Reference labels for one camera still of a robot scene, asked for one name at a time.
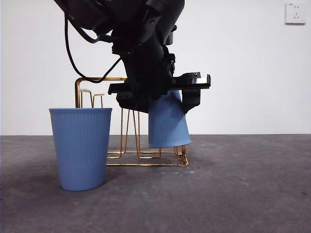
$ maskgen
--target wall socket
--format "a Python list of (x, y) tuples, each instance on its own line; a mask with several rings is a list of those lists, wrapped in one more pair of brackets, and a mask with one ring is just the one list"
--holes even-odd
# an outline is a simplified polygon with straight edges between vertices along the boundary
[(307, 9), (304, 2), (288, 2), (285, 4), (286, 24), (305, 24), (307, 22)]

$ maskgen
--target cable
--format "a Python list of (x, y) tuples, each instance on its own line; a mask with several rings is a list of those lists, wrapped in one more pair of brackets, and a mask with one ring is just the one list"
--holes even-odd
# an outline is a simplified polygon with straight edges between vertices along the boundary
[(69, 57), (69, 60), (70, 60), (70, 63), (73, 67), (73, 69), (77, 72), (77, 74), (79, 74), (82, 78), (85, 78), (87, 81), (91, 82), (91, 83), (101, 83), (102, 81), (105, 80), (105, 78), (107, 77), (107, 75), (114, 69), (114, 67), (116, 67), (116, 65), (119, 63), (119, 61), (121, 61), (121, 58), (119, 58), (113, 65), (112, 67), (104, 74), (104, 76), (98, 80), (98, 81), (95, 81), (93, 80), (92, 78), (89, 78), (87, 76), (85, 76), (84, 74), (82, 74), (78, 68), (76, 67), (74, 61), (73, 61), (73, 58), (72, 58), (72, 55), (71, 55), (71, 52), (70, 52), (70, 48), (69, 48), (69, 40), (68, 40), (68, 16), (66, 15), (65, 13), (65, 42), (66, 42), (66, 50), (67, 50), (67, 54), (68, 54), (68, 57)]

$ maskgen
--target cup rim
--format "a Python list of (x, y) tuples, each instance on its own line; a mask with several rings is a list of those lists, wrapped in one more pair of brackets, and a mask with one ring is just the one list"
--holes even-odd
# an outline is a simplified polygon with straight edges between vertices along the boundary
[(49, 112), (111, 112), (112, 108), (49, 108)]

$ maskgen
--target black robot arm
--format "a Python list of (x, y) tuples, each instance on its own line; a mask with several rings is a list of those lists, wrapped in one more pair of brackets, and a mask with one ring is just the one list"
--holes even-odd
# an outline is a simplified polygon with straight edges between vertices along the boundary
[[(158, 99), (168, 90), (183, 91), (183, 110), (200, 104), (201, 89), (210, 87), (210, 76), (199, 72), (173, 77), (175, 23), (184, 0), (55, 0), (79, 34), (90, 43), (113, 43), (125, 66), (127, 81), (111, 84), (109, 94), (117, 93), (123, 108), (148, 112), (149, 98)], [(83, 29), (93, 30), (97, 38)]]

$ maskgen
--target ribbed blue cup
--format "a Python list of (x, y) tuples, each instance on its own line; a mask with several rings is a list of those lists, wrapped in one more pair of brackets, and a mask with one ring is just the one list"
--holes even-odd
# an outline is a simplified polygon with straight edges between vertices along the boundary
[(167, 148), (190, 143), (179, 91), (169, 91), (158, 100), (150, 100), (149, 147)]
[(61, 187), (84, 191), (104, 183), (111, 108), (49, 109)]

